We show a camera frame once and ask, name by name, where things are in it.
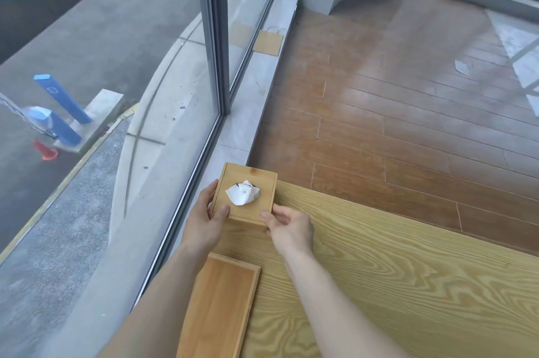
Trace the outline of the orange traffic cone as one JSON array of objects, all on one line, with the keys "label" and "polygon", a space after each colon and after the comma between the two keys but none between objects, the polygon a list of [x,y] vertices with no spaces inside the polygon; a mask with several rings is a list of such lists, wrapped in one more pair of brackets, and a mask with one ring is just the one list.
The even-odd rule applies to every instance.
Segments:
[{"label": "orange traffic cone", "polygon": [[43,161],[52,161],[56,159],[59,155],[59,152],[57,150],[50,148],[49,146],[43,144],[38,140],[32,141],[32,144],[42,155]]}]

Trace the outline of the flat wooden tray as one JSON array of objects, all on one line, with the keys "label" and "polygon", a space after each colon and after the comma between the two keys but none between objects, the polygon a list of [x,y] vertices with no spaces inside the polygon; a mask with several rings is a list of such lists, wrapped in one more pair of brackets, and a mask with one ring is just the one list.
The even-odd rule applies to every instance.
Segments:
[{"label": "flat wooden tray", "polygon": [[210,253],[197,275],[176,358],[239,358],[261,267]]}]

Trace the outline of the blue bollard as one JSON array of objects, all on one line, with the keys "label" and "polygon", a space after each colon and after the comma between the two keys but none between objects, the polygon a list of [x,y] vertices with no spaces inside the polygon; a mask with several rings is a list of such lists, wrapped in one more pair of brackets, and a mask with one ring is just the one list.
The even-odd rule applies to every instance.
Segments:
[{"label": "blue bollard", "polygon": [[82,141],[82,137],[50,109],[32,106],[28,108],[28,115],[43,133],[67,146],[76,146]]},{"label": "blue bollard", "polygon": [[79,124],[84,125],[92,122],[91,117],[51,75],[35,75],[33,79]]}]

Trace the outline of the person's right hand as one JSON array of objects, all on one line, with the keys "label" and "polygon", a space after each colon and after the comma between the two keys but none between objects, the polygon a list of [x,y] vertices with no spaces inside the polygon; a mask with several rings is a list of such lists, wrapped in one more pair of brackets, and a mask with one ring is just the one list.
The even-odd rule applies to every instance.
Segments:
[{"label": "person's right hand", "polygon": [[286,260],[299,254],[312,257],[314,226],[310,217],[299,210],[277,204],[273,204],[271,213],[283,224],[276,231],[267,230],[280,255]]}]

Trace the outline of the brown paper bag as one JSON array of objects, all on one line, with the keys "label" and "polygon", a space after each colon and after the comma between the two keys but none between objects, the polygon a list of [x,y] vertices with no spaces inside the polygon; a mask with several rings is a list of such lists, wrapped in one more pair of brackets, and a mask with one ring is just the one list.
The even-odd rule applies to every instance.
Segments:
[{"label": "brown paper bag", "polygon": [[278,57],[288,30],[281,28],[276,32],[260,29],[255,37],[252,51],[264,55]]}]

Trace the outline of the person's right forearm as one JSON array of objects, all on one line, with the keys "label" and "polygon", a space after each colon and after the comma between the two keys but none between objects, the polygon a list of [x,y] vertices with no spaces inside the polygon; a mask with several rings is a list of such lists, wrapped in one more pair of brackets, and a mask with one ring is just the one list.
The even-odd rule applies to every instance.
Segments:
[{"label": "person's right forearm", "polygon": [[282,254],[323,358],[409,358],[337,286],[313,253]]}]

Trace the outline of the white tissue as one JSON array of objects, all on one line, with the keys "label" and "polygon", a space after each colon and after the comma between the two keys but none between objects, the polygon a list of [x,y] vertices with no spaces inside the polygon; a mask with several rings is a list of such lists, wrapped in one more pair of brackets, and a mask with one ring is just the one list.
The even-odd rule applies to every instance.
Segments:
[{"label": "white tissue", "polygon": [[231,203],[235,206],[247,205],[260,196],[260,188],[248,180],[233,184],[225,192]]}]

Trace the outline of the person's left forearm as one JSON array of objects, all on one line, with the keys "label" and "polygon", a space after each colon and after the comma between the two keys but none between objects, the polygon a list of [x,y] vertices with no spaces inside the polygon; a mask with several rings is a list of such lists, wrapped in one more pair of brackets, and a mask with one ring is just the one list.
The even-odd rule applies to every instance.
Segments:
[{"label": "person's left forearm", "polygon": [[180,245],[96,358],[175,358],[196,277],[211,251]]}]

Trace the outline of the grey window frame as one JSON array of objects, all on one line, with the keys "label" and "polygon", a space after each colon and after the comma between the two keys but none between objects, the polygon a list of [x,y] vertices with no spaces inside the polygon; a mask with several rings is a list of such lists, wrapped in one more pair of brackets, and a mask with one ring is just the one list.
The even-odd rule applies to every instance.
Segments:
[{"label": "grey window frame", "polygon": [[163,239],[160,241],[158,249],[152,263],[149,266],[145,279],[142,282],[137,296],[133,302],[133,307],[138,303],[145,293],[149,283],[157,275],[165,262],[165,259],[171,253],[171,246],[178,235],[178,225],[183,222],[186,216],[188,205],[195,196],[195,191],[200,187],[201,180],[213,149],[217,144],[217,139],[223,128],[225,118],[230,114],[233,99],[235,98],[239,82],[242,80],[246,70],[247,61],[251,58],[252,48],[256,35],[262,24],[265,22],[274,0],[266,0],[261,11],[261,16],[254,27],[255,33],[247,43],[247,50],[240,61],[239,69],[230,82],[230,61],[229,61],[229,27],[228,27],[228,6],[226,0],[200,0],[203,30],[206,40],[206,58],[209,64],[210,85],[212,87],[212,96],[214,104],[218,109],[218,115],[212,125],[211,131],[207,136],[206,142],[201,149],[200,155],[189,175],[181,196],[176,201],[174,212],[170,218],[169,224]]}]

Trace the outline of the person's left hand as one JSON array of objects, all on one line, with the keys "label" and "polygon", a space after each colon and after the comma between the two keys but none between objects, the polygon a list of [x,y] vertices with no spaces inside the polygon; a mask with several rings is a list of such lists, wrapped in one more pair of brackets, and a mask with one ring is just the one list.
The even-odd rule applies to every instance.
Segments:
[{"label": "person's left hand", "polygon": [[187,249],[197,258],[207,257],[219,242],[223,231],[223,227],[211,228],[209,225],[209,209],[212,210],[218,182],[215,179],[202,189],[185,222],[180,248]]}]

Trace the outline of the square wooden tissue box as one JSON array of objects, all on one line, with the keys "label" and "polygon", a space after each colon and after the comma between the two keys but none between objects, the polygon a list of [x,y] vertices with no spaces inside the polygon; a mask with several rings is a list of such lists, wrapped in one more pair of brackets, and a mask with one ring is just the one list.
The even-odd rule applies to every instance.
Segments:
[{"label": "square wooden tissue box", "polygon": [[278,174],[226,162],[219,178],[211,211],[230,207],[227,221],[266,230],[261,212],[272,212]]}]

